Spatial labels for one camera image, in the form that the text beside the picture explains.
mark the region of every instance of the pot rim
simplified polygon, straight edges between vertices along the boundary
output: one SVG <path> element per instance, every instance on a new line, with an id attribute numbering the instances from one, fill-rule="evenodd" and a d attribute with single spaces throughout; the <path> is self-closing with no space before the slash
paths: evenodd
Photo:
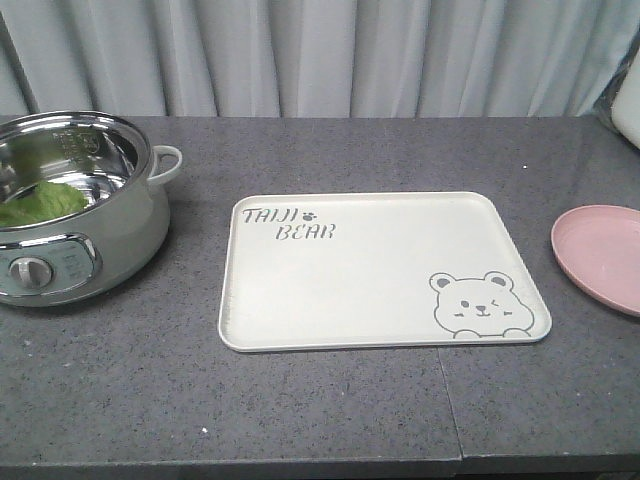
<path id="1" fill-rule="evenodd" d="M 55 126 L 56 123 L 66 122 L 66 125 Z M 55 223 L 63 222 L 71 218 L 86 215 L 94 210 L 102 208 L 116 195 L 122 195 L 128 190 L 143 174 L 145 170 L 150 168 L 150 160 L 152 155 L 151 144 L 145 133 L 133 123 L 122 117 L 112 115 L 110 113 L 93 111 L 93 110 L 56 110 L 51 112 L 35 113 L 15 118 L 9 122 L 0 124 L 0 144 L 3 141 L 20 134 L 28 134 L 30 131 L 41 131 L 43 129 L 54 130 L 59 128 L 68 128 L 69 126 L 83 126 L 97 129 L 103 132 L 117 132 L 134 147 L 138 154 L 135 169 L 131 176 L 126 180 L 122 187 L 111 193 L 109 197 L 100 200 L 93 205 L 83 208 L 79 212 L 56 217 L 44 222 L 31 223 L 28 225 L 18 225 L 13 227 L 0 227 L 2 232 L 15 232 L 20 230 L 29 230 L 38 227 L 44 227 Z"/>

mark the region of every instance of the white tray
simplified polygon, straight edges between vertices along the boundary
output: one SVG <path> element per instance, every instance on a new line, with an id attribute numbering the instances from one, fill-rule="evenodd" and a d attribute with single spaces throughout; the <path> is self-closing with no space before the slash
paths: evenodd
<path id="1" fill-rule="evenodd" d="M 533 342 L 551 317 L 471 192 L 248 197 L 218 330 L 234 350 Z"/>

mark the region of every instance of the green lettuce leaf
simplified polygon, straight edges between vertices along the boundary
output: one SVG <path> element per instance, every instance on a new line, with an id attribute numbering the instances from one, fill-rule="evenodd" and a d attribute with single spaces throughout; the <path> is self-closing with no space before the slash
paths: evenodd
<path id="1" fill-rule="evenodd" d="M 40 182 L 22 198 L 0 204 L 0 227 L 45 222 L 79 212 L 87 206 L 82 192 L 65 183 Z"/>

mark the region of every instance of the bear face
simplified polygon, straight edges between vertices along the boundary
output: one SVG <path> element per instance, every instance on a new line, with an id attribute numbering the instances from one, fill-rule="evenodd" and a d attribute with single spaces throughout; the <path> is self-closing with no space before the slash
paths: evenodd
<path id="1" fill-rule="evenodd" d="M 533 312 L 513 293 L 508 275 L 489 272 L 484 278 L 457 280 L 448 273 L 436 273 L 429 284 L 438 293 L 436 322 L 454 338 L 530 336 Z"/>

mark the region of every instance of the gray countertop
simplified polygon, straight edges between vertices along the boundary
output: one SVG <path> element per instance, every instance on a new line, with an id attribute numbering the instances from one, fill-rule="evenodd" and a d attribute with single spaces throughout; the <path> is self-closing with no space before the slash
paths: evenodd
<path id="1" fill-rule="evenodd" d="M 0 307 L 2 478 L 640 470 L 640 321 L 574 287 L 549 241 L 572 207 L 640 208 L 640 155 L 596 119 L 132 120 L 184 153 L 167 186 L 172 227 L 106 294 Z M 275 354 L 223 345 L 238 200 L 447 190 L 496 205 L 553 316 L 544 340 Z"/>

